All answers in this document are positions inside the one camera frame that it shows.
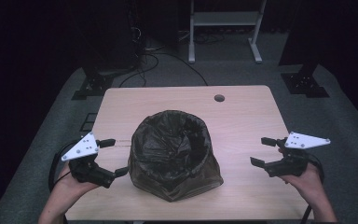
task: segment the wooden tabletop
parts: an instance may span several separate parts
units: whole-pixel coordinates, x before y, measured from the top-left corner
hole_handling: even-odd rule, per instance
[[[224,96],[223,102],[215,96]],[[84,195],[66,214],[70,220],[255,220],[300,219],[307,208],[295,188],[270,178],[250,163],[282,158],[262,137],[288,135],[279,109],[266,86],[127,88],[106,91],[95,121],[97,139],[115,138],[101,148],[96,162],[115,171],[127,166],[131,137],[147,117],[181,110],[205,121],[224,184],[193,198],[168,203],[133,186],[130,176],[110,189]]]

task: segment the white bracket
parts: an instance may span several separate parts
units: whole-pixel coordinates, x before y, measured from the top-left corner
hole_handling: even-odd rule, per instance
[[[99,148],[93,133],[88,133],[76,145],[61,157],[62,161],[69,161],[80,157],[98,153]]]
[[[302,133],[291,132],[287,137],[284,146],[288,148],[307,149],[310,147],[320,147],[328,144],[330,144],[330,139],[328,138],[318,138]]]

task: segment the human arm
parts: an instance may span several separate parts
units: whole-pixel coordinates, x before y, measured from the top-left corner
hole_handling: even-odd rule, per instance
[[[85,182],[79,183],[70,174],[68,163],[64,165],[59,180],[54,186],[53,191],[48,197],[48,201],[39,217],[38,224],[60,224],[63,223],[63,216],[71,208],[77,200],[85,193],[96,189],[99,186]]]
[[[316,166],[308,163],[306,171],[301,176],[282,175],[280,178],[298,190],[301,197],[312,208],[316,222],[337,222]]]

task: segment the white metal stand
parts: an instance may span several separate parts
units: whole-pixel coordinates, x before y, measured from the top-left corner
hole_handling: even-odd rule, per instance
[[[264,9],[267,0],[262,0],[261,7],[258,11],[251,12],[195,12],[194,0],[191,0],[190,11],[190,43],[188,44],[188,61],[196,61],[194,49],[194,27],[195,26],[229,26],[229,25],[254,25],[255,31],[251,38],[248,38],[252,53],[255,56],[256,63],[262,63],[260,52],[258,51],[255,41],[257,40],[260,30],[261,21],[263,20]]]

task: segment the trash bag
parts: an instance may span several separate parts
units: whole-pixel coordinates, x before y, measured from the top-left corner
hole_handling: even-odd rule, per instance
[[[178,110],[144,119],[131,139],[129,167],[135,187],[168,202],[223,184],[205,122]]]

